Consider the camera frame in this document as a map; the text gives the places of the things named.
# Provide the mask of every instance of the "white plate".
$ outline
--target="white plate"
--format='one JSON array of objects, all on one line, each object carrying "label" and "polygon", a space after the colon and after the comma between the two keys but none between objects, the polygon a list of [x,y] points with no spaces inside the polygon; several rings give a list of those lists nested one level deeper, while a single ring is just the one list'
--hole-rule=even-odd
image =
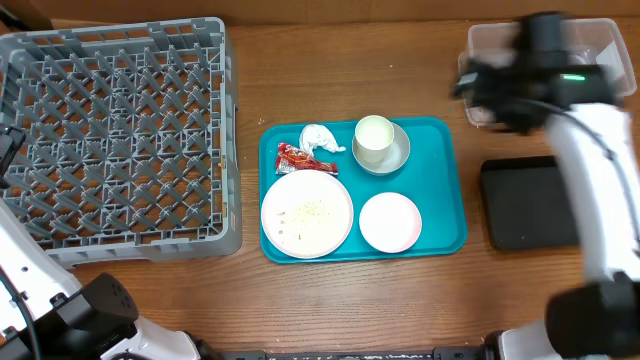
[{"label": "white plate", "polygon": [[369,245],[386,253],[413,246],[422,231],[420,211],[406,196],[382,193],[369,199],[360,211],[360,231]]},{"label": "white plate", "polygon": [[276,181],[262,201],[262,228],[273,246],[299,259],[337,249],[353,224],[353,203],[333,176],[299,170]]}]

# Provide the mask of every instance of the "saucer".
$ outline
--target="saucer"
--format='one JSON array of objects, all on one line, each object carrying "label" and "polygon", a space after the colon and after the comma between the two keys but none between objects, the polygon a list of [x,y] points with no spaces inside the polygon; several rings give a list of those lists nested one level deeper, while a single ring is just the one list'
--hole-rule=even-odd
[{"label": "saucer", "polygon": [[358,146],[355,136],[352,140],[351,149],[353,151],[353,157],[362,168],[372,175],[387,175],[402,167],[409,158],[411,151],[411,145],[409,144],[409,136],[407,133],[397,124],[393,123],[393,142],[389,145],[389,152],[382,161],[377,163],[369,163],[364,160],[358,159],[356,155],[356,147]]}]

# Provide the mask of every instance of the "teal tray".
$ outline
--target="teal tray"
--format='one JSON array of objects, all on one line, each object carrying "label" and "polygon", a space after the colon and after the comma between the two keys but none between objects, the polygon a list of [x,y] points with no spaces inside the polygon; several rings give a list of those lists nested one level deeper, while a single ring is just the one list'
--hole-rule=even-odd
[{"label": "teal tray", "polygon": [[[331,254],[316,259],[296,259],[276,249],[260,225],[260,244],[264,254],[280,264],[329,261],[378,260],[415,256],[452,254],[467,240],[467,225],[462,207],[460,184],[449,128],[434,117],[391,119],[407,132],[411,155],[402,168],[386,176],[366,173],[356,162],[351,141],[357,121],[320,123],[326,126],[347,151],[331,154],[321,148],[314,151],[320,161],[338,165],[338,180],[353,201],[354,219],[351,233]],[[280,125],[267,130],[260,139],[260,206],[267,190],[283,175],[275,173],[277,147],[280,142],[298,146],[300,132],[307,124]],[[422,232],[408,250],[397,254],[382,253],[369,245],[360,233],[360,210],[372,196],[397,192],[411,199],[422,217]]]}]

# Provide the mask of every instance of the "clear plastic container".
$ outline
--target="clear plastic container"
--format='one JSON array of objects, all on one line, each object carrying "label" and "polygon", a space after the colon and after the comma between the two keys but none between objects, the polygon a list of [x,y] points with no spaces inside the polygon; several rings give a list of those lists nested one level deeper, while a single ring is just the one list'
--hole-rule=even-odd
[{"label": "clear plastic container", "polygon": [[[511,48],[518,23],[481,24],[469,29],[467,52],[460,55],[459,70],[464,71],[469,58],[494,66],[506,66],[515,56]],[[631,59],[618,25],[611,19],[576,19],[565,22],[565,35],[575,64],[605,66],[619,97],[637,89]],[[469,121],[477,126],[492,122],[491,114],[468,109]]]}]

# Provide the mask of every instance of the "wooden table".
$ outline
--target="wooden table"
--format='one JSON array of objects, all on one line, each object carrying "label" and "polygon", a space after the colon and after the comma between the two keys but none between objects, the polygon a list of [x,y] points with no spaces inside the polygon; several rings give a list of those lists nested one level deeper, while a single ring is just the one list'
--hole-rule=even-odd
[{"label": "wooden table", "polygon": [[[633,60],[640,22],[616,19]],[[540,318],[580,284],[578,249],[501,254],[488,243],[478,192],[487,159],[549,154],[542,135],[478,130],[449,98],[472,22],[231,28],[240,111],[243,245],[234,255],[173,263],[79,266],[87,283],[115,275],[142,315],[220,350],[419,350],[479,344]],[[634,62],[637,71],[640,63]],[[638,95],[626,107],[638,118]],[[259,244],[258,142],[276,124],[434,115],[453,134],[469,237],[456,254],[281,266]],[[634,125],[636,142],[640,127]]]}]

